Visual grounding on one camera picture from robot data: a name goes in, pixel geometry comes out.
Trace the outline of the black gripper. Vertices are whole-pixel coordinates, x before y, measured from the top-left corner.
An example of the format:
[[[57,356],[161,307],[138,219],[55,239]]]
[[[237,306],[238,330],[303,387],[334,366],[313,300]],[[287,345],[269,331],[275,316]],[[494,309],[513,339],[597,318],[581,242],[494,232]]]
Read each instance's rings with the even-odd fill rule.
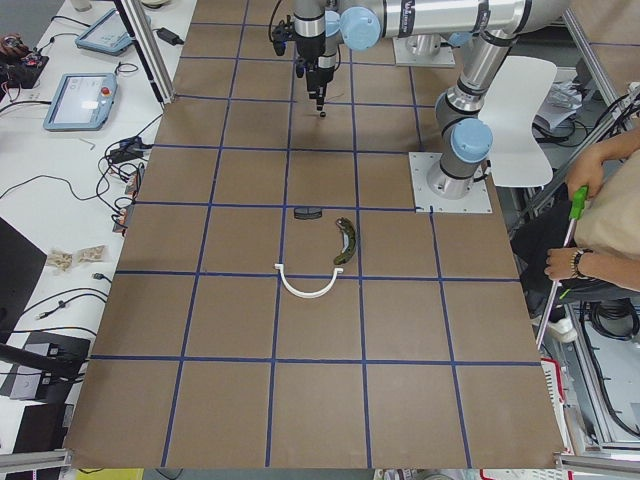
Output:
[[[294,18],[294,40],[298,55],[307,63],[315,64],[324,54],[326,46],[324,17]]]
[[[334,78],[334,53],[326,52],[318,58],[316,72],[318,74],[318,83],[314,89],[316,110],[323,111],[325,105],[326,88]]]

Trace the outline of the person right hand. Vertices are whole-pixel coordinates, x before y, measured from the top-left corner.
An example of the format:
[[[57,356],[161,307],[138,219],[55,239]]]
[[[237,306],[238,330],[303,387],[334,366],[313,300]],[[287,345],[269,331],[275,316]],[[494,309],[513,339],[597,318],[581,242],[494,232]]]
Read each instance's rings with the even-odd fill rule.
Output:
[[[587,187],[588,199],[594,198],[599,193],[604,183],[605,160],[604,150],[598,145],[591,145],[581,152],[565,180],[570,199],[584,186]]]

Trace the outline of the person left hand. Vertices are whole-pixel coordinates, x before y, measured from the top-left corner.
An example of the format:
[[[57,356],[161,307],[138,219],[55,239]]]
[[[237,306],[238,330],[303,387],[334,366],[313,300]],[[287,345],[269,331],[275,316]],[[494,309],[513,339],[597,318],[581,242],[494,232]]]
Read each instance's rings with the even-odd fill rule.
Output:
[[[580,253],[578,248],[555,248],[547,251],[544,274],[551,281],[575,279],[577,270],[574,265],[576,256]]]

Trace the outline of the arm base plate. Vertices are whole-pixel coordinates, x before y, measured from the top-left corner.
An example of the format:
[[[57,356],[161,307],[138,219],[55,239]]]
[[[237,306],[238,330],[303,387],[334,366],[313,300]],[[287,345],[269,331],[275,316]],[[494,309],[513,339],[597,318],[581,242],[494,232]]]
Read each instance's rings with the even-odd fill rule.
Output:
[[[441,153],[410,152],[409,163],[417,213],[490,214],[491,201],[482,168],[467,179],[453,179],[441,169]]]
[[[393,39],[395,63],[399,66],[454,68],[452,47],[436,34]]]

